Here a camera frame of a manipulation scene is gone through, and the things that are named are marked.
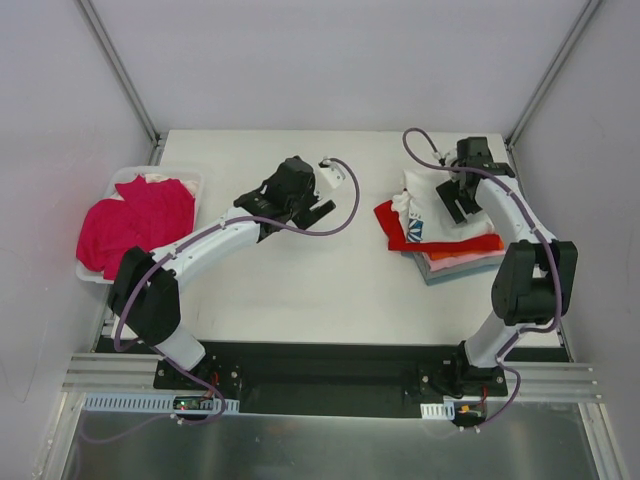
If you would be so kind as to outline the white t-shirt with flower print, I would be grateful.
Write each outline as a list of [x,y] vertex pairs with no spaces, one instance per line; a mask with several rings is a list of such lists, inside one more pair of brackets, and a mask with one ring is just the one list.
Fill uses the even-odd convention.
[[391,210],[398,214],[406,239],[412,243],[457,243],[495,234],[485,212],[470,215],[456,224],[436,188],[448,179],[444,172],[404,170],[402,190],[392,197]]

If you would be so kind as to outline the orange t-shirt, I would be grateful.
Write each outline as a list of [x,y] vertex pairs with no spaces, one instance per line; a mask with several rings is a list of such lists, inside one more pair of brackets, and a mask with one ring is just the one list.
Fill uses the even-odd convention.
[[434,261],[443,260],[447,258],[459,258],[459,257],[477,256],[477,255],[479,255],[479,252],[477,251],[454,251],[454,252],[435,251],[435,252],[427,253],[427,256]]

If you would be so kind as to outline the red t-shirt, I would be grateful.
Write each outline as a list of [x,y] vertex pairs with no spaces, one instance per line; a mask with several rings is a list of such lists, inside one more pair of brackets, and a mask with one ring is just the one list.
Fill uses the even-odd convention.
[[392,210],[391,201],[386,201],[374,208],[376,219],[388,239],[390,251],[407,253],[427,253],[443,256],[444,254],[462,255],[498,251],[504,243],[497,234],[485,234],[459,242],[409,242],[400,224],[399,214]]

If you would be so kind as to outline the grey t-shirt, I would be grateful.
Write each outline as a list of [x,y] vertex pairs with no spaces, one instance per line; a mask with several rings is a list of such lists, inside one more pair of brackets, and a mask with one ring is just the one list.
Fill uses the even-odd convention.
[[495,270],[501,264],[503,254],[466,254],[432,260],[427,254],[414,253],[413,259],[425,283],[431,285]]

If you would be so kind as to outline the pink t-shirt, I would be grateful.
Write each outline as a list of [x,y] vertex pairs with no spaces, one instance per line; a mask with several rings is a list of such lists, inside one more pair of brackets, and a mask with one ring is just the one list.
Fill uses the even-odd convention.
[[490,251],[483,253],[467,253],[458,256],[447,256],[433,259],[428,254],[421,253],[418,255],[418,257],[426,262],[431,271],[438,272],[458,266],[495,264],[496,262],[500,262],[500,260],[504,257],[504,254],[504,251]]

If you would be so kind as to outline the blue-grey t-shirt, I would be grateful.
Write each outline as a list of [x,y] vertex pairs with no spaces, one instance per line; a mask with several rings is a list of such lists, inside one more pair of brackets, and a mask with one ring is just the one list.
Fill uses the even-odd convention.
[[450,282],[462,278],[467,278],[473,275],[484,274],[487,272],[495,272],[498,269],[497,265],[481,265],[474,268],[451,268],[444,269],[438,272],[426,271],[424,281],[426,285],[437,285],[444,282]]

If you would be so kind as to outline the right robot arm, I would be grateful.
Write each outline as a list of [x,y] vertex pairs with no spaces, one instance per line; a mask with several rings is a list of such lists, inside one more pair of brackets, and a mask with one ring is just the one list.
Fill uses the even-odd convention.
[[558,328],[568,310],[577,248],[560,241],[539,221],[522,198],[518,180],[505,163],[442,166],[455,187],[445,205],[458,220],[455,203],[486,213],[506,247],[491,288],[492,312],[464,342],[466,360],[449,373],[452,388],[470,395],[485,383],[483,368],[494,368],[527,334]]

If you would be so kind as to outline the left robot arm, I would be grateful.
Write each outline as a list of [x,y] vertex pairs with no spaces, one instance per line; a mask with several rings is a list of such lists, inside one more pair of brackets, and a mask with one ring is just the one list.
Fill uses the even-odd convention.
[[124,352],[143,343],[168,360],[187,387],[205,386],[212,366],[204,359],[204,345],[182,324],[184,287],[218,261],[282,230],[316,237],[339,232],[339,227],[313,229],[335,209],[330,196],[314,187],[282,192],[263,186],[238,197],[215,221],[166,246],[149,252],[129,249],[109,292],[109,307],[117,318],[114,347]]

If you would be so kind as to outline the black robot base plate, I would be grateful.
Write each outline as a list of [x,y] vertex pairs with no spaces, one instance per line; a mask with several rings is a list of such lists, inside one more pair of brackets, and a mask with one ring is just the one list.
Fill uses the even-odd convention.
[[207,341],[190,377],[158,362],[158,390],[211,381],[243,413],[416,418],[445,398],[507,395],[503,369],[477,368],[461,347]]

